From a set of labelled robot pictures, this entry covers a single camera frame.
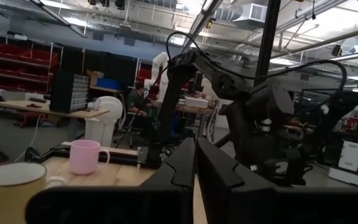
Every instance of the man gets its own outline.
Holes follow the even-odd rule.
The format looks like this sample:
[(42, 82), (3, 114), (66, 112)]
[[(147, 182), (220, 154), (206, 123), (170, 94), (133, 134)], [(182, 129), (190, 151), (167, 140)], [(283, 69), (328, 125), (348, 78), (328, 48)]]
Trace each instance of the man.
[(145, 110), (151, 108), (152, 105), (146, 102), (146, 99), (144, 98), (144, 89), (142, 86), (135, 86), (135, 89), (132, 90), (127, 97), (127, 103), (128, 112), (138, 113), (144, 118), (149, 116)]
[(128, 112), (137, 113), (142, 116), (142, 118), (135, 118), (132, 127), (142, 128), (143, 131), (140, 135), (147, 138), (153, 122), (153, 118), (151, 118), (148, 114), (152, 108), (152, 104), (148, 103), (144, 98), (144, 89), (141, 85), (137, 84), (135, 89), (131, 91), (127, 97), (127, 103)]

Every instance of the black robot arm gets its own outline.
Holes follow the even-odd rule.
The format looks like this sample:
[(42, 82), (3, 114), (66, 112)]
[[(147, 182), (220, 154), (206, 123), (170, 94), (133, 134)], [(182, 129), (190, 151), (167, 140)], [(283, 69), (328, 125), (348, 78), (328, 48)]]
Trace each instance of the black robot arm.
[(280, 123), (285, 116), (293, 114), (290, 95), (275, 82), (274, 78), (252, 88), (244, 78), (223, 69), (209, 59), (207, 53), (200, 50), (190, 50), (169, 61), (167, 92), (154, 122), (155, 129), (149, 144), (148, 161), (160, 161), (162, 148), (170, 140), (170, 121), (180, 90), (197, 71), (211, 81), (212, 89), (219, 98), (233, 101), (224, 115), (229, 122), (236, 159), (245, 166), (265, 161), (266, 155), (271, 153), (261, 153), (264, 149), (254, 150), (246, 139), (255, 131), (255, 120), (270, 118), (274, 123)]
[(330, 97), (328, 101), (328, 113), (323, 116), (316, 130), (304, 137), (302, 147), (300, 148), (301, 153), (305, 157), (314, 154), (322, 146), (329, 132), (338, 121), (350, 113), (356, 106), (358, 106), (358, 92), (343, 91)]

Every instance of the table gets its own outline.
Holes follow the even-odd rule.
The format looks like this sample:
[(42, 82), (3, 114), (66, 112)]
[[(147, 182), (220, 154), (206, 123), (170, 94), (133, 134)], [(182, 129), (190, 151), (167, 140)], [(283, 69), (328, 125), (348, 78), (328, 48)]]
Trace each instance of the table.
[(103, 87), (98, 87), (98, 86), (90, 86), (89, 88), (92, 90), (108, 91), (111, 93), (122, 93), (122, 90), (115, 90), (115, 89), (103, 88)]
[[(151, 101), (151, 104), (155, 108), (160, 108), (162, 105), (162, 102)], [(180, 105), (180, 104), (177, 104), (175, 111), (194, 113), (194, 114), (201, 115), (200, 126), (198, 127), (198, 136), (202, 136), (204, 134), (206, 117), (207, 117), (207, 115), (211, 115), (213, 113), (213, 110), (209, 109), (209, 108), (199, 108), (196, 106), (187, 106), (187, 105)]]
[[(30, 105), (32, 103), (41, 107), (40, 108), (26, 107), (27, 105)], [(24, 111), (33, 111), (33, 112), (39, 112), (45, 114), (54, 114), (54, 115), (70, 118), (70, 124), (68, 125), (68, 132), (67, 132), (67, 141), (72, 141), (76, 139), (76, 131), (79, 125), (77, 118), (90, 119), (109, 112), (109, 110), (100, 109), (98, 111), (76, 111), (70, 114), (59, 113), (59, 112), (50, 111), (49, 103), (50, 103), (49, 101), (47, 101), (46, 103), (38, 103), (28, 100), (17, 100), (17, 101), (6, 100), (6, 101), (0, 101), (0, 107), (13, 108), (13, 109), (24, 110)]]
[[(98, 170), (91, 175), (75, 175), (69, 171), (67, 158), (52, 157), (42, 164), (47, 168), (47, 177), (64, 177), (69, 186), (137, 186), (155, 172), (152, 169), (138, 169), (135, 166), (100, 163)], [(194, 224), (207, 224), (197, 176), (193, 198)]]

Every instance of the wall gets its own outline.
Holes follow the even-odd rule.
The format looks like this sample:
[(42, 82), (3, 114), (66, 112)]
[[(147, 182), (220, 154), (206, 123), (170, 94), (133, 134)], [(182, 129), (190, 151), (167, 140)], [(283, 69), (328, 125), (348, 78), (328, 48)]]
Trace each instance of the wall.
[[(11, 29), (11, 21), (0, 16), (0, 34), (5, 34)], [(113, 35), (104, 35), (103, 41), (93, 40), (92, 38), (84, 39), (67, 27), (41, 24), (35, 21), (20, 21), (20, 26), (14, 26), (14, 31), (24, 34), (30, 39), (111, 52), (144, 60), (152, 60), (159, 53), (166, 51), (163, 44), (153, 44), (140, 40), (137, 40), (133, 47), (124, 45), (123, 37), (115, 37)], [(92, 37), (92, 32), (87, 32), (86, 35)], [(170, 52), (174, 56), (179, 53), (179, 48), (171, 46)]]

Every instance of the white chair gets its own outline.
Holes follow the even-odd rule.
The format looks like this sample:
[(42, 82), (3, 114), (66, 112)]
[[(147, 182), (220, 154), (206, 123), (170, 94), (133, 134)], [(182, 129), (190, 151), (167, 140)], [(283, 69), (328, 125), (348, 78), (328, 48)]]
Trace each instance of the white chair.
[[(122, 104), (125, 105), (126, 101), (125, 101), (124, 95), (120, 94), (119, 96), (121, 98)], [(126, 119), (127, 119), (127, 107), (123, 106), (122, 107), (122, 116), (118, 122), (118, 130), (122, 130), (122, 127), (124, 127), (124, 123), (125, 123)]]
[[(123, 95), (123, 94), (120, 94), (119, 96), (121, 97), (122, 104), (123, 104), (123, 105), (126, 105), (126, 99), (125, 99), (124, 95)], [(132, 115), (132, 118), (131, 118), (131, 120), (129, 121), (129, 123), (128, 123), (128, 125), (127, 125), (127, 128), (129, 128), (129, 129), (126, 129), (126, 127), (124, 127), (124, 125), (125, 125), (125, 123), (126, 123), (126, 119), (128, 118), (128, 115)], [(123, 107), (122, 107), (122, 116), (121, 116), (120, 121), (119, 121), (119, 123), (118, 123), (118, 131), (119, 131), (120, 133), (126, 133), (127, 135), (129, 135), (129, 147), (130, 147), (130, 148), (133, 148), (133, 147), (134, 147), (134, 146), (133, 146), (134, 136), (137, 136), (137, 135), (140, 134), (138, 131), (132, 131), (132, 124), (133, 124), (133, 122), (134, 122), (134, 120), (135, 120), (135, 115), (136, 115), (136, 113), (127, 112), (127, 107), (126, 107), (126, 106), (123, 106)], [(124, 134), (122, 134), (122, 135), (120, 135), (120, 136), (116, 136), (116, 137), (114, 138), (113, 143), (116, 144), (116, 143), (117, 143), (117, 140), (118, 140), (118, 139), (121, 139), (121, 138), (123, 138), (123, 137), (124, 137)]]
[(99, 109), (107, 109), (109, 112), (85, 120), (85, 139), (97, 141), (104, 147), (111, 147), (114, 127), (122, 115), (123, 106), (121, 101), (112, 96), (102, 96), (98, 101)]

